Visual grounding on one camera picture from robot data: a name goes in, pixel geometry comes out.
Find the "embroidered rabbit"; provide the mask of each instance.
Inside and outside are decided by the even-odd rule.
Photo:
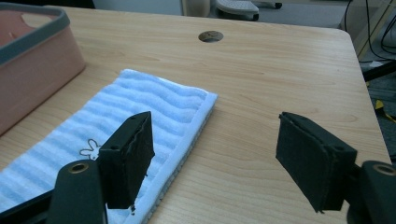
[[[88,156],[90,160],[96,161],[96,159],[99,157],[99,148],[101,146],[99,146],[98,143],[91,138],[88,139],[88,145],[90,148],[83,148],[79,151],[79,155]]]

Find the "striped towel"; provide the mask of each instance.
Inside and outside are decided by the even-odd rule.
[[[107,210],[109,223],[145,223],[186,160],[217,95],[123,70],[76,114],[0,173],[0,212],[53,189],[71,161],[98,156],[100,146],[134,114],[151,111],[155,157],[131,211]]]

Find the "wooden table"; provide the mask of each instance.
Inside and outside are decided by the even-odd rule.
[[[276,160],[278,114],[306,116],[389,162],[355,50],[334,29],[66,8],[86,69],[0,138],[0,167],[78,111],[121,69],[216,92],[195,148],[150,223],[345,223],[315,214]],[[204,31],[222,32],[204,43]]]

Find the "floor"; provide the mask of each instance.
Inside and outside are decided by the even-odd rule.
[[[95,6],[101,9],[125,10],[146,13],[160,13],[169,15],[181,15],[181,0],[93,0]],[[220,18],[229,20],[251,21],[251,16],[236,16],[227,13],[219,13],[216,8],[216,1],[210,0],[211,10],[209,18]],[[280,9],[275,9],[275,4],[255,3],[260,10],[258,22],[271,22],[291,25],[314,26],[325,28],[339,28],[339,24],[343,19],[347,9],[346,2],[339,2],[338,5],[303,5],[303,4],[283,4]],[[396,12],[392,13],[389,19],[393,18]],[[391,31],[387,38],[388,43],[393,42],[396,34]],[[379,45],[379,38],[373,44],[373,50],[377,54],[385,57],[393,57],[394,55],[384,52]],[[369,51],[364,57],[364,61],[376,60],[377,57]],[[361,63],[362,71],[373,68],[371,63]],[[385,111],[390,115],[396,116],[396,73],[381,77],[370,82],[369,92],[373,104],[376,99],[383,100]],[[377,116],[378,123],[381,127],[382,134],[389,151],[393,164],[396,165],[396,123],[383,116]]]

